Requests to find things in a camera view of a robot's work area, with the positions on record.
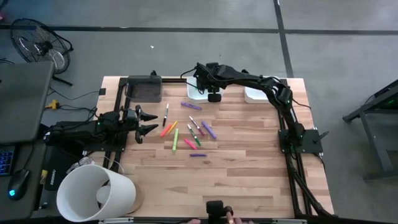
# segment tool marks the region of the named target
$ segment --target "wooden tabletop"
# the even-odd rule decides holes
[[[99,97],[98,114],[113,110],[119,78],[104,77],[102,88],[106,88],[106,95]],[[304,80],[290,78],[287,81],[295,100],[308,105]],[[292,218],[292,200],[285,158],[279,149],[279,121],[275,108],[270,104],[245,103],[244,88],[237,85],[227,87],[221,103],[201,104],[201,111],[183,107],[181,101],[188,101],[186,85],[166,83],[160,103],[140,103],[143,111],[159,117],[146,124],[155,123],[159,127],[144,137],[143,144],[137,144],[134,132],[131,132],[122,155],[125,175],[139,184],[145,193],[142,207],[130,216],[207,217],[206,202],[222,200],[224,205],[232,206],[237,217]],[[166,125],[178,121],[175,154],[172,154],[174,131],[160,137],[167,103]],[[305,128],[313,128],[309,108],[294,104],[294,110]],[[206,130],[206,135],[202,136],[188,116],[198,124],[206,121],[216,133],[217,140]],[[187,124],[191,124],[202,143],[197,151],[184,142],[185,138],[194,142]],[[205,153],[208,157],[189,157],[195,152]],[[324,208],[333,213],[321,162],[311,154],[302,157],[309,189]],[[297,192],[304,211],[301,190]]]

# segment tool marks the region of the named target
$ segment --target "gray floor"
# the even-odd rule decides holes
[[[398,30],[398,3],[390,0],[280,0],[286,29]],[[71,26],[277,28],[271,0],[13,0],[4,12],[46,24]],[[69,97],[97,90],[105,75],[176,76],[199,62],[218,61],[251,73],[286,77],[278,34],[58,32],[74,44],[70,68],[53,82]],[[362,124],[341,117],[398,76],[398,36],[288,35],[295,77],[305,79],[323,140],[326,175],[341,217],[398,222],[398,180],[365,184],[379,170]],[[0,57],[23,62],[0,30]],[[93,107],[90,95],[62,104]],[[45,124],[81,120],[86,113],[46,111]]]

